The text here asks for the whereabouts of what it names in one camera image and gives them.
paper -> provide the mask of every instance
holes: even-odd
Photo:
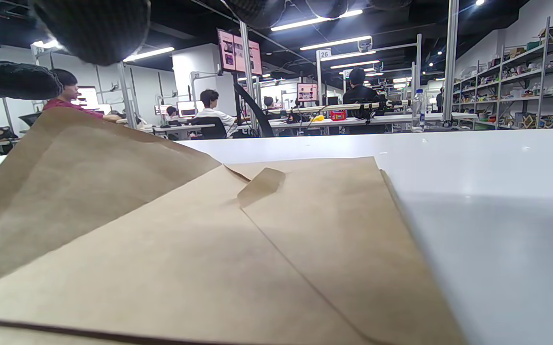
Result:
[[[44,112],[0,166],[0,277],[217,166],[74,109]]]
[[[374,159],[209,171],[0,279],[0,320],[199,343],[464,343]]]

ceiling light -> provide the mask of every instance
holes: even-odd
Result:
[[[130,56],[126,57],[123,60],[123,62],[130,62],[130,61],[136,61],[136,60],[144,59],[144,58],[148,58],[148,57],[154,57],[155,55],[159,55],[159,54],[163,54],[163,53],[169,53],[172,50],[174,50],[174,48],[169,46],[168,48],[161,48],[161,49],[158,49],[158,50],[153,50],[152,52],[146,52],[146,53],[141,53],[141,54],[130,55]]]
[[[59,42],[56,39],[53,39],[47,43],[44,43],[42,41],[34,42],[32,43],[34,46],[37,46],[38,48],[42,49],[50,49],[50,48],[62,48],[62,46],[59,45]]]
[[[393,79],[393,83],[394,84],[397,84],[397,83],[404,83],[406,81],[412,81],[413,78],[412,77],[406,77],[406,78],[396,78],[396,79]]]
[[[353,17],[355,15],[360,15],[362,13],[364,13],[363,10],[348,11],[348,12],[345,12],[344,15],[341,15],[340,17],[335,18],[335,19]],[[311,25],[311,24],[328,22],[330,20],[334,20],[334,19],[318,17],[318,18],[314,18],[314,19],[304,20],[302,22],[286,24],[286,25],[281,25],[281,26],[275,26],[271,30],[272,31],[281,31],[281,30],[286,30],[286,29],[299,28],[300,26],[306,26],[306,25]]]
[[[347,68],[347,67],[354,67],[354,66],[370,65],[370,64],[379,63],[379,62],[380,62],[379,60],[375,60],[375,61],[366,61],[366,62],[359,62],[359,63],[349,63],[348,65],[332,66],[330,68],[339,69],[339,68]]]
[[[239,78],[239,81],[245,81],[246,78]]]
[[[362,36],[362,37],[355,37],[350,39],[343,39],[341,41],[334,41],[334,42],[326,42],[321,44],[315,44],[313,46],[303,46],[300,48],[300,50],[311,50],[311,49],[317,49],[317,48],[323,48],[325,46],[337,46],[339,44],[345,44],[345,43],[351,43],[351,42],[357,42],[357,41],[364,41],[365,39],[371,39],[372,36]]]
[[[331,57],[324,57],[323,59],[321,59],[321,61],[332,61],[332,60],[338,60],[338,59],[361,57],[362,55],[371,55],[375,53],[377,52],[375,52],[374,50],[371,50],[370,52],[366,52],[366,53],[348,53],[348,54],[332,55]]]
[[[364,68],[364,72],[374,72],[374,68]]]

white shirt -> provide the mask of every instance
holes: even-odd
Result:
[[[223,122],[223,126],[226,129],[226,132],[228,133],[227,138],[230,138],[234,133],[237,131],[237,125],[236,125],[236,117],[230,116],[224,112],[216,111],[215,109],[211,108],[204,108],[201,112],[198,112],[196,117],[218,117],[221,118],[221,122]]]

plastic water bottle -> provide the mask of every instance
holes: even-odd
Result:
[[[413,122],[411,131],[421,133],[426,126],[426,109],[424,108],[424,90],[417,90],[413,98]]]

black ceiling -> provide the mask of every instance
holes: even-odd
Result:
[[[461,0],[458,31],[458,56],[467,52],[494,29],[506,28],[518,19],[519,9],[529,0],[487,0],[482,7],[475,0]],[[447,38],[448,0],[413,0],[412,5],[397,11],[378,11],[366,0],[351,0],[349,9],[364,9],[364,14],[324,22],[314,26],[272,32],[254,30],[250,39],[259,42],[263,52],[264,70],[274,76],[314,76],[314,51],[302,52],[301,46],[338,41],[362,35],[372,35],[374,46],[396,46],[414,43],[416,35],[423,35],[423,62],[427,72],[443,71]],[[282,24],[313,18],[304,0],[289,0]],[[174,46],[180,50],[206,43],[217,43],[217,28],[237,31],[238,24],[220,0],[152,0],[151,28],[147,37],[150,46]],[[44,39],[45,34],[29,18],[27,0],[0,0],[0,44],[29,47]],[[334,54],[357,51],[356,44],[333,47]],[[379,52],[373,59],[381,59],[385,69],[410,68],[415,60],[414,47]],[[324,63],[324,80],[342,85],[338,71],[330,65],[367,61],[368,57],[340,59]],[[144,66],[168,70],[172,62],[167,57],[154,57],[141,63]],[[430,74],[428,79],[437,77]]]

